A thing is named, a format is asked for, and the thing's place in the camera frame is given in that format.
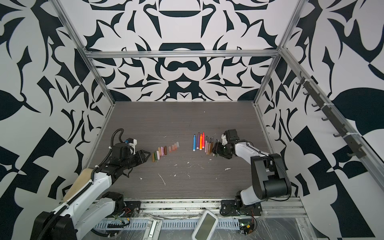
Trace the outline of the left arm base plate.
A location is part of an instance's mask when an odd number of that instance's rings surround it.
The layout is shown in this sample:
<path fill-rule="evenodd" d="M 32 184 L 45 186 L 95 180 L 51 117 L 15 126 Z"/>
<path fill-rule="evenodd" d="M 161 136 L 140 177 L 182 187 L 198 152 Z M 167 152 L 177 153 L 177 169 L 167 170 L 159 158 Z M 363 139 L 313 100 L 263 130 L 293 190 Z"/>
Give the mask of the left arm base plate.
<path fill-rule="evenodd" d="M 124 204 L 121 218 L 135 217 L 141 211 L 141 201 L 124 201 Z"/>

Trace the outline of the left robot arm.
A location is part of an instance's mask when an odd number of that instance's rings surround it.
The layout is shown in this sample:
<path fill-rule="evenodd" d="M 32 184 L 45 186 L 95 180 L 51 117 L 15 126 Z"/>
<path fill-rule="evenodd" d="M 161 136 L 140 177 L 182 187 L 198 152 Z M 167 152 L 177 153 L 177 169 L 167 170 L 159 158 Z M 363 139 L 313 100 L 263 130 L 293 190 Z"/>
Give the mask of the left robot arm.
<path fill-rule="evenodd" d="M 51 212 L 39 214 L 33 225 L 32 240 L 81 240 L 105 217 L 124 213 L 124 196 L 109 192 L 120 176 L 128 177 L 126 170 L 144 164 L 151 153 L 135 150 L 135 143 L 127 141 L 110 146 L 103 161 L 93 169 L 86 169 L 82 175 L 86 182 L 71 192 L 59 207 Z"/>

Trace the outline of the pink-red marker pen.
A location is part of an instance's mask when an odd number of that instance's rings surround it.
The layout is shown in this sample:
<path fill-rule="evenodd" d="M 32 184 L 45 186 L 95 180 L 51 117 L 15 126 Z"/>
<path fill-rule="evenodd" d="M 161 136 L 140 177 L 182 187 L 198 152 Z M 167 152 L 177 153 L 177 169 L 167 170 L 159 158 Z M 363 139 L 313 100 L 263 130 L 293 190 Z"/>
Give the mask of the pink-red marker pen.
<path fill-rule="evenodd" d="M 204 144 L 205 144 L 205 133 L 203 132 L 203 149 L 204 149 Z"/>

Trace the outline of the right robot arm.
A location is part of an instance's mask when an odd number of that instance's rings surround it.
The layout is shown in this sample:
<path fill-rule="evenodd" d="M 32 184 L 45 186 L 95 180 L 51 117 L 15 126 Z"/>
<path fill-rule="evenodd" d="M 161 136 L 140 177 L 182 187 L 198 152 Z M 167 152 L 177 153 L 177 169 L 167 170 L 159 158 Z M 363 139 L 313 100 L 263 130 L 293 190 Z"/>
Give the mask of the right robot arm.
<path fill-rule="evenodd" d="M 241 140 L 235 129 L 223 133 L 221 140 L 214 146 L 214 154 L 225 159 L 236 156 L 250 164 L 252 185 L 236 196 L 241 206 L 291 196 L 292 185 L 282 157 L 279 154 L 263 152 L 251 142 Z"/>

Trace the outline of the tan cap beige pen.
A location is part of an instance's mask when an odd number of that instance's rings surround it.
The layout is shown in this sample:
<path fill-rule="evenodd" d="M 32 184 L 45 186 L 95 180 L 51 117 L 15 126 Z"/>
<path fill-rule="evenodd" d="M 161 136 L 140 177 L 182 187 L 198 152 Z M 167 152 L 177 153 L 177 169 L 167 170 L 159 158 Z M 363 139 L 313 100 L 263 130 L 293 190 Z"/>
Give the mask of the tan cap beige pen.
<path fill-rule="evenodd" d="M 211 154 L 211 146 L 212 146 L 212 138 L 210 138 L 209 142 L 208 142 L 208 150 L 207 150 L 207 154 L 210 155 Z"/>

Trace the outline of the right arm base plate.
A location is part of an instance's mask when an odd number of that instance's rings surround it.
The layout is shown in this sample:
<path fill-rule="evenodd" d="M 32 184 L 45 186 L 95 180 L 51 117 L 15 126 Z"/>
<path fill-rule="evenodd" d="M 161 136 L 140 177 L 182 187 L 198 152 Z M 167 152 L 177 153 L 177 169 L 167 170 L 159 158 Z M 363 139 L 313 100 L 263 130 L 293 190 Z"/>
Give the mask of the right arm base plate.
<path fill-rule="evenodd" d="M 220 214 L 224 217 L 237 216 L 261 216 L 262 206 L 260 203 L 245 206 L 235 200 L 221 200 Z"/>

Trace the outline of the blue marker pen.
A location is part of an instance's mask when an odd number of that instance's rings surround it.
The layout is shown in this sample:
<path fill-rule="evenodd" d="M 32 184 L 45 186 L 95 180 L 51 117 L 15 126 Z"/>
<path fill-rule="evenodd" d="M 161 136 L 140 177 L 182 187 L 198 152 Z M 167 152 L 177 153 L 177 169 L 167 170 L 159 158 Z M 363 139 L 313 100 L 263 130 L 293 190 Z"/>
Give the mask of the blue marker pen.
<path fill-rule="evenodd" d="M 194 138 L 193 138 L 193 151 L 196 151 L 197 149 L 197 137 L 196 137 L 196 134 L 194 134 Z"/>

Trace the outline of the orange marker pen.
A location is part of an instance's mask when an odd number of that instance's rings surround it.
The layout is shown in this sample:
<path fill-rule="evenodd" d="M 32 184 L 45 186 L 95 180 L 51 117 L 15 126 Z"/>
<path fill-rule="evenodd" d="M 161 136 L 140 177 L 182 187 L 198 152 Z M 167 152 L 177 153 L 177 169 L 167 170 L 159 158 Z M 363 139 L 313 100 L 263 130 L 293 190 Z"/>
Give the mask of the orange marker pen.
<path fill-rule="evenodd" d="M 203 149 L 203 134 L 199 135 L 199 150 Z"/>

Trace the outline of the purple marker pen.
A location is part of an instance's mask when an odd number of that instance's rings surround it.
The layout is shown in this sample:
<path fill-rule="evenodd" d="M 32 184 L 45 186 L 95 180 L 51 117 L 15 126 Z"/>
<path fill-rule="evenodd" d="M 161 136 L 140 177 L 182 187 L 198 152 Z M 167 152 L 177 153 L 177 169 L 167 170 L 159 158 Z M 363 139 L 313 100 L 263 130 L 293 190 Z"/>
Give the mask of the purple marker pen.
<path fill-rule="evenodd" d="M 200 149 L 200 137 L 201 137 L 201 134 L 198 133 L 196 135 L 196 149 L 199 150 Z"/>

